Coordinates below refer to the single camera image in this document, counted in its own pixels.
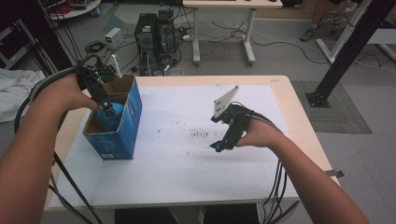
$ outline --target white cloth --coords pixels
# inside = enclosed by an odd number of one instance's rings
[[[0,122],[15,119],[30,90],[44,77],[41,71],[9,71],[0,68]]]

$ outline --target floor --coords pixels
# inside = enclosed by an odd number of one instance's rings
[[[114,25],[123,26],[123,32],[130,35],[134,31],[137,15],[140,12],[158,12],[164,7],[144,5],[106,4],[101,6],[101,16],[91,15],[68,20],[70,30],[78,47],[93,41],[104,41],[102,36]],[[188,26],[189,21],[179,19],[177,25]],[[217,21],[217,25],[230,28],[239,27],[241,22],[228,20]],[[298,37],[304,32],[310,21],[265,20],[257,19],[254,24],[253,39],[260,44],[252,44],[257,62],[250,65],[241,50],[240,39],[231,38],[219,43],[208,40],[219,40],[230,36],[230,30],[216,27],[210,21],[199,22],[201,57],[199,67],[191,61],[191,44],[185,42],[181,46],[182,61],[168,75],[200,76],[200,75],[285,75],[295,81],[321,81],[330,65],[315,41],[302,43]],[[334,38],[329,36],[330,25],[323,25],[317,36],[325,39],[331,46]],[[58,31],[64,35],[62,24]],[[134,42],[134,38],[125,38],[125,43]],[[294,43],[299,48],[278,42]],[[313,63],[305,58],[320,63]],[[135,44],[118,50],[120,65],[129,63],[136,54]],[[341,82],[350,98],[359,109],[373,134],[317,133],[332,167],[345,174],[339,179],[341,186],[357,203],[372,223],[396,222],[396,64],[388,62],[378,68],[378,60],[383,63],[389,58],[376,46],[367,45],[357,58],[360,63],[352,64],[346,71]],[[137,61],[131,62],[123,69],[126,72]],[[37,67],[24,57],[15,69],[36,70]],[[0,153],[7,148],[12,134],[12,123],[0,123]],[[198,207],[173,207],[172,211],[182,223],[198,223]],[[112,210],[99,209],[99,216],[105,223],[114,223]],[[44,214],[46,223],[80,223],[67,212],[48,212]],[[312,223],[304,207],[300,204],[280,223]]]

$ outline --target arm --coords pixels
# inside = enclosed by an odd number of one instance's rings
[[[0,223],[39,223],[45,205],[58,124],[64,111],[97,109],[68,75],[38,94],[0,160]]]
[[[280,159],[314,223],[369,223],[349,196],[312,162],[288,137],[252,119],[238,144],[269,147]]]

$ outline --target blue cardboard box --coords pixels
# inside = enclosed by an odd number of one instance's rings
[[[135,78],[131,76],[126,80],[122,79],[122,84],[119,86],[117,86],[117,82],[120,81],[112,83],[106,89],[112,102],[124,105],[118,129],[115,132],[104,132],[100,120],[96,117],[96,112],[92,111],[82,132],[105,161],[131,160],[133,158],[142,112],[142,101]],[[125,91],[128,87],[130,87],[129,92],[120,92]]]

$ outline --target forearm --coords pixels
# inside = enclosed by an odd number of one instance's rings
[[[314,223],[368,223],[349,196],[292,141],[272,147]]]
[[[0,160],[2,223],[39,223],[41,218],[57,127],[63,113],[58,106],[43,103],[48,102],[32,104]]]

